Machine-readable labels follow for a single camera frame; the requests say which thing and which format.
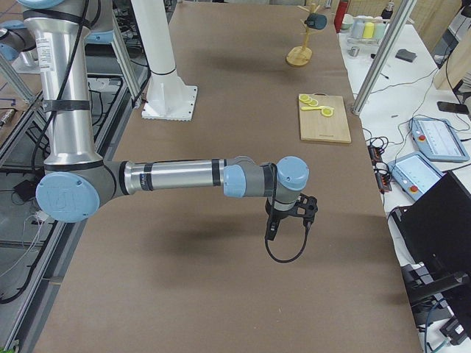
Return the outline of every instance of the small black box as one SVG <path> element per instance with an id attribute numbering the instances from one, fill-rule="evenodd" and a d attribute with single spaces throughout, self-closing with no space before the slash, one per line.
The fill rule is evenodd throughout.
<path id="1" fill-rule="evenodd" d="M 36 187 L 38 183 L 36 181 L 30 182 L 29 180 L 24 180 L 18 185 L 13 187 L 13 190 L 20 196 L 24 202 L 33 199 L 36 196 Z"/>

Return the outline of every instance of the wooden cutting board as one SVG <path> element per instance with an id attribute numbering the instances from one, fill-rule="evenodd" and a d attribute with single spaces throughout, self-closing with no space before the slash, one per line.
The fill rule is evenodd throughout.
<path id="1" fill-rule="evenodd" d="M 320 110 L 304 111 L 301 110 L 301 107 L 308 105 L 298 99 L 301 140 L 351 143 L 352 138 L 350 137 L 350 130 L 348 128 L 343 97 L 308 95 L 312 99 L 316 99 L 319 105 L 333 107 L 334 111 L 331 117 L 323 116 Z"/>

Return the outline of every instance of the cable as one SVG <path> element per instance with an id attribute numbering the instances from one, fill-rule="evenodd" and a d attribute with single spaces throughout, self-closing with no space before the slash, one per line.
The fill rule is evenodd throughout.
<path id="1" fill-rule="evenodd" d="M 31 278 L 32 278 L 32 274 L 33 272 L 35 271 L 36 269 L 36 266 L 38 265 L 39 263 L 39 260 L 41 259 L 41 257 L 43 256 L 43 253 L 45 252 L 48 244 L 49 244 L 49 241 L 51 240 L 52 238 L 52 235 L 54 234 L 54 230 L 55 230 L 55 227 L 57 226 L 57 221 L 54 221 L 52 223 L 52 228 L 50 229 L 49 231 L 49 234 L 47 236 L 47 238 L 45 239 L 45 241 L 43 242 L 39 252 L 38 252 L 38 255 L 36 256 L 35 258 L 35 261 L 30 265 L 28 266 L 29 267 L 29 271 L 28 271 L 28 277 L 26 278 L 26 281 L 24 281 L 24 284 L 20 287 L 20 288 L 17 288 L 18 289 L 18 292 L 11 296 L 10 298 L 6 298 L 6 299 L 3 299 L 3 298 L 0 298 L 0 304 L 8 304 L 12 301 L 14 301 L 15 299 L 17 299 L 25 290 L 26 288 L 28 287 L 29 283 L 31 282 Z"/>
<path id="2" fill-rule="evenodd" d="M 391 218 L 392 216 L 392 213 L 399 210 L 400 209 L 400 206 L 396 206 L 395 208 L 393 208 L 392 210 L 389 211 L 389 214 L 388 216 L 386 217 L 386 221 L 389 221 L 389 218 Z"/>
<path id="3" fill-rule="evenodd" d="M 455 93 L 454 87 L 451 85 L 450 77 L 448 77 L 448 63 L 449 63 L 449 62 L 450 62 L 450 57 L 448 57 L 448 60 L 447 60 L 447 62 L 445 63 L 445 76 L 447 77 L 448 85 L 450 86 L 451 91 L 452 91 L 453 94 L 455 95 L 456 100 L 458 101 L 458 103 L 461 103 L 460 100 L 459 100 L 459 98 L 458 98 L 458 95 Z"/>
<path id="4" fill-rule="evenodd" d="M 397 125 L 397 130 L 399 130 L 399 133 L 402 137 L 402 141 L 400 143 L 392 143 L 392 145 L 399 145 L 401 144 L 401 148 L 399 149 L 399 151 L 397 151 L 396 155 L 394 156 L 394 167 L 392 167 L 392 170 L 391 170 L 391 173 L 393 172 L 393 170 L 396 168 L 396 165 L 397 165 L 397 158 L 399 157 L 399 154 L 401 153 L 401 151 L 404 149 L 404 147 L 406 147 L 406 141 L 407 141 L 407 138 L 408 136 L 412 133 L 412 119 L 416 116 L 421 116 L 422 114 L 417 114 L 417 112 L 420 110 L 420 108 L 422 107 L 422 105 L 425 103 L 425 99 L 427 98 L 427 95 L 428 95 L 428 92 L 430 91 L 430 89 L 432 88 L 432 85 L 433 85 L 433 79 L 431 80 L 431 83 L 430 85 L 428 86 L 427 90 L 425 91 L 425 94 L 424 94 L 424 98 L 422 99 L 422 102 L 420 103 L 420 105 L 417 107 L 417 109 L 415 109 L 415 111 L 412 113 L 412 118 L 410 118 L 409 120 Z M 403 124 L 409 124 L 409 129 L 408 129 L 408 132 L 406 134 L 406 136 L 404 137 L 403 133 L 400 131 L 400 126 L 403 125 Z"/>
<path id="5" fill-rule="evenodd" d="M 108 117 L 109 114 L 110 114 L 111 108 L 112 108 L 112 106 L 116 103 L 116 99 L 118 99 L 118 95 L 119 95 L 119 93 L 120 93 L 120 91 L 121 91 L 121 89 L 122 89 L 122 87 L 123 87 L 123 79 L 122 79 L 121 77 L 119 77 L 119 76 L 113 76 L 113 78 L 117 78 L 117 79 L 119 80 L 119 82 L 120 82 L 120 85 L 119 85 L 119 87 L 118 87 L 118 90 L 116 91 L 116 94 L 114 94 L 113 99 L 111 100 L 111 102 L 106 102 L 106 104 L 109 105 L 109 108 L 107 109 L 106 113 L 104 114 L 104 117 L 103 117 L 103 119 L 102 119 L 102 122 L 101 122 L 100 124 L 98 124 L 98 123 L 96 124 L 96 125 L 98 126 L 98 129 L 96 130 L 96 133 L 95 133 L 95 135 L 93 136 L 94 139 L 96 139 L 96 138 L 98 137 L 99 133 L 102 131 L 102 127 L 104 126 L 104 123 L 105 123 L 107 117 Z"/>
<path id="6" fill-rule="evenodd" d="M 377 93 L 377 92 L 382 92 L 384 90 L 387 90 L 389 88 L 393 88 L 393 87 L 397 87 L 397 86 L 402 86 L 402 85 L 413 85 L 414 83 L 417 83 L 418 81 L 422 80 L 422 79 L 426 79 L 427 77 L 429 77 L 431 74 L 433 74 L 435 71 L 437 71 L 438 68 L 434 68 L 432 70 L 432 72 L 430 72 L 428 75 L 424 76 L 424 77 L 420 77 L 419 79 L 416 79 L 415 81 L 413 82 L 403 82 L 403 83 L 396 83 L 394 85 L 389 85 L 389 86 L 386 86 L 385 88 L 381 88 L 380 90 L 374 90 L 372 91 L 370 94 L 374 94 L 374 93 Z"/>
<path id="7" fill-rule="evenodd" d="M 456 129 L 453 125 L 449 124 L 448 122 L 442 120 L 442 119 L 439 119 L 439 118 L 434 118 L 432 116 L 429 116 L 429 115 L 425 115 L 425 114 L 416 114 L 414 115 L 414 118 L 416 118 L 417 116 L 422 116 L 424 118 L 429 118 L 431 120 L 436 120 L 436 121 L 441 121 L 442 123 L 446 124 L 450 129 L 453 129 L 455 130 L 456 132 L 466 132 L 466 131 L 469 131 L 471 129 L 471 126 L 463 119 L 461 119 L 458 115 L 456 115 L 456 117 L 458 118 L 458 120 L 460 120 L 462 123 L 464 123 L 467 128 L 466 129 Z"/>
<path id="8" fill-rule="evenodd" d="M 466 168 L 466 167 L 469 167 L 470 165 L 471 163 L 468 163 L 468 164 L 462 165 L 461 167 L 448 169 L 447 171 L 457 171 L 458 169 Z"/>
<path id="9" fill-rule="evenodd" d="M 379 146 L 376 146 L 375 145 L 376 141 L 380 141 L 381 144 Z M 386 147 L 390 144 L 390 141 L 387 138 L 387 136 L 379 136 L 377 138 L 371 137 L 368 140 L 365 140 L 365 142 L 367 142 L 369 146 L 375 147 L 376 149 L 378 149 L 380 154 L 383 154 Z"/>
<path id="10" fill-rule="evenodd" d="M 409 130 L 409 132 L 406 134 L 406 136 L 404 136 L 403 132 L 400 131 L 400 127 L 401 127 L 402 125 L 404 125 L 404 124 L 409 124 L 409 125 L 410 125 L 411 122 L 412 122 L 412 118 L 410 118 L 410 119 L 408 119 L 407 121 L 404 121 L 404 122 L 402 122 L 402 123 L 400 123 L 400 124 L 398 124 L 398 125 L 396 126 L 397 131 L 400 133 L 401 141 L 400 141 L 400 142 L 389 142 L 389 145 L 390 145 L 390 146 L 398 146 L 398 145 L 402 145 L 402 144 L 405 143 L 405 141 L 406 141 L 406 139 L 407 139 L 407 137 L 408 137 L 408 133 L 410 132 L 410 130 Z"/>
<path id="11" fill-rule="evenodd" d="M 427 353 L 428 347 L 427 347 L 427 331 L 428 327 L 430 326 L 430 319 L 431 319 L 431 314 L 432 312 L 440 305 L 441 302 L 443 302 L 445 298 L 441 298 L 437 303 L 435 303 L 432 308 L 428 311 L 427 314 L 427 320 L 425 321 L 425 331 L 424 331 L 424 353 Z"/>
<path id="12" fill-rule="evenodd" d="M 369 139 L 368 140 L 370 140 L 373 137 L 373 134 L 371 133 L 371 131 L 369 131 L 368 129 L 366 129 L 364 127 L 362 127 L 362 129 L 369 133 Z"/>
<path id="13" fill-rule="evenodd" d="M 89 91 L 91 93 L 98 93 L 98 98 L 100 100 L 100 109 L 101 109 L 100 116 L 97 121 L 91 124 L 91 126 L 95 126 L 101 121 L 101 119 L 103 118 L 103 114 L 105 113 L 104 108 L 103 108 L 102 92 L 100 92 L 99 90 L 89 90 Z M 91 101 L 92 101 L 91 112 L 93 113 L 93 97 L 91 97 Z"/>
<path id="14" fill-rule="evenodd" d="M 440 349 L 442 349 L 443 347 L 445 347 L 448 342 L 449 342 L 449 340 L 443 340 L 443 342 L 441 342 L 438 347 L 436 347 L 435 349 L 433 349 L 431 353 L 437 353 Z"/>
<path id="15" fill-rule="evenodd" d="M 464 22 L 466 22 L 466 18 L 463 20 L 463 22 L 461 22 L 461 24 L 459 25 L 458 29 L 456 30 L 456 33 L 454 35 L 454 38 L 452 40 L 452 42 L 455 40 L 456 42 L 458 42 L 458 40 L 456 39 L 456 35 L 458 35 L 458 32 L 459 30 L 461 29 L 461 27 L 463 26 Z M 443 53 L 443 58 L 442 58 L 442 62 L 440 63 L 440 65 L 443 65 L 443 63 L 445 62 L 445 57 L 447 56 L 447 51 L 448 49 L 450 48 L 450 44 L 447 45 L 447 48 L 445 49 L 445 52 Z"/>
<path id="16" fill-rule="evenodd" d="M 7 274 L 8 272 L 10 272 L 11 270 L 13 270 L 23 259 L 25 256 L 27 256 L 30 252 L 31 252 L 31 249 L 33 247 L 36 246 L 36 244 L 39 242 L 39 233 L 41 231 L 41 229 L 43 228 L 43 223 L 41 223 L 39 226 L 38 226 L 38 230 L 36 232 L 36 235 L 34 236 L 34 238 L 31 240 L 31 244 L 29 245 L 28 249 L 26 249 L 26 251 L 15 261 L 15 263 L 13 263 L 13 265 L 11 265 L 5 272 L 3 272 L 2 274 L 0 274 L 0 278 L 2 278 L 5 274 Z"/>
<path id="17" fill-rule="evenodd" d="M 13 195 L 18 195 L 18 193 L 16 191 L 13 191 L 12 192 L 12 195 L 10 196 L 10 199 L 12 200 L 12 204 L 15 204 L 16 206 L 23 206 L 24 204 L 26 204 L 26 202 L 15 202 L 15 200 L 13 200 Z"/>
<path id="18" fill-rule="evenodd" d="M 149 64 L 141 64 L 141 63 L 138 63 L 137 61 L 134 61 L 134 60 L 130 60 L 131 63 L 135 63 L 136 65 L 139 65 L 139 66 L 143 66 L 145 68 L 149 68 Z"/>
<path id="19" fill-rule="evenodd" d="M 64 94 L 65 86 L 67 85 L 68 75 L 71 73 L 72 64 L 74 63 L 75 54 L 77 53 L 77 49 L 79 47 L 80 37 L 82 36 L 82 30 L 83 30 L 83 27 L 84 27 L 84 24 L 85 24 L 85 17 L 87 15 L 89 1 L 90 0 L 85 0 L 85 5 L 83 7 L 82 16 L 80 18 L 79 29 L 77 30 L 77 36 L 75 37 L 75 43 L 74 43 L 74 47 L 73 47 L 72 52 L 71 52 L 71 57 L 70 57 L 70 59 L 67 63 L 67 66 L 65 68 L 65 73 L 64 73 L 63 80 L 62 80 L 62 84 L 60 86 L 59 93 L 57 94 L 57 98 L 56 98 L 57 101 L 61 100 L 62 95 Z M 43 131 L 41 131 L 41 133 L 39 135 L 39 138 L 38 138 L 38 141 L 36 142 L 35 147 L 32 150 L 31 169 L 32 169 L 33 173 L 36 172 L 36 165 L 35 165 L 36 164 L 36 154 L 38 153 L 40 141 L 42 141 L 42 139 L 46 135 L 46 131 L 47 131 L 51 121 L 54 120 L 56 115 L 57 115 L 57 111 L 52 110 L 51 113 L 49 114 L 49 117 L 48 117 L 46 123 L 44 124 Z"/>
<path id="20" fill-rule="evenodd" d="M 23 228 L 21 229 L 21 246 L 23 246 L 24 248 L 24 232 L 26 231 L 26 223 L 29 219 L 31 218 L 34 218 L 36 220 L 36 223 L 37 224 L 40 224 L 40 220 L 38 218 L 38 215 L 34 214 L 34 215 L 29 215 L 28 217 L 26 217 L 23 221 Z"/>
<path id="21" fill-rule="evenodd" d="M 269 217 L 268 217 L 268 221 L 267 221 L 267 226 L 270 227 L 270 225 L 272 224 L 272 221 L 273 221 L 273 215 L 275 214 L 275 198 L 276 198 L 276 195 L 277 195 L 277 173 L 278 173 L 278 168 L 277 168 L 277 165 L 274 164 L 274 163 L 270 163 L 270 166 L 272 167 L 272 173 L 273 173 L 273 195 L 272 195 L 272 204 L 271 204 L 271 207 L 270 207 L 270 214 L 269 214 Z M 302 247 L 301 249 L 298 251 L 298 253 L 296 255 L 294 255 L 291 259 L 287 259 L 287 260 L 281 260 L 281 259 L 278 259 L 276 256 L 273 255 L 272 251 L 270 250 L 270 246 L 268 244 L 268 239 L 265 237 L 265 249 L 266 249 L 266 252 L 268 253 L 268 255 L 274 260 L 276 261 L 277 263 L 292 263 L 293 261 L 295 261 L 299 256 L 301 256 L 301 254 L 304 252 L 304 249 L 306 247 L 306 243 L 308 242 L 308 234 L 309 234 L 309 229 L 311 228 L 311 223 L 309 223 L 306 227 L 305 227 L 305 233 L 304 233 L 304 241 L 302 243 Z"/>

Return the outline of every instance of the light blue joint cap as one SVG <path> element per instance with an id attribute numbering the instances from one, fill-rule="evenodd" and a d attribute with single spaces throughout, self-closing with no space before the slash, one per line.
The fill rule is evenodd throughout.
<path id="1" fill-rule="evenodd" d="M 277 164 L 278 181 L 285 188 L 292 191 L 301 191 L 305 188 L 309 178 L 309 167 L 304 160 L 298 157 L 284 157 Z"/>
<path id="2" fill-rule="evenodd" d="M 110 44 L 113 42 L 113 30 L 107 32 L 92 32 L 85 39 L 87 44 Z"/>
<path id="3" fill-rule="evenodd" d="M 95 188 L 80 175 L 57 171 L 47 174 L 36 188 L 41 209 L 58 221 L 75 223 L 93 215 L 100 206 Z"/>
<path id="4" fill-rule="evenodd" d="M 224 195 L 229 197 L 244 197 L 247 181 L 244 170 L 239 165 L 224 167 Z"/>
<path id="5" fill-rule="evenodd" d="M 0 44 L 0 53 L 7 61 L 13 61 L 20 54 L 17 50 L 6 44 Z"/>
<path id="6" fill-rule="evenodd" d="M 23 6 L 30 7 L 32 9 L 48 9 L 50 7 L 57 6 L 63 3 L 65 0 L 16 0 Z"/>
<path id="7" fill-rule="evenodd" d="M 6 29 L 24 29 L 24 28 L 26 28 L 23 21 L 20 21 L 20 20 L 5 21 L 5 22 L 0 24 L 0 27 L 6 28 Z"/>

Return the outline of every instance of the red bottle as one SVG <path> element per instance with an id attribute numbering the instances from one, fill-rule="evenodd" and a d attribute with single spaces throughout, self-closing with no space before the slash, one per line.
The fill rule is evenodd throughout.
<path id="1" fill-rule="evenodd" d="M 341 23 L 344 20 L 345 13 L 347 12 L 348 0 L 340 0 L 339 7 L 337 7 L 336 17 L 333 20 L 333 25 L 337 33 L 340 32 Z"/>

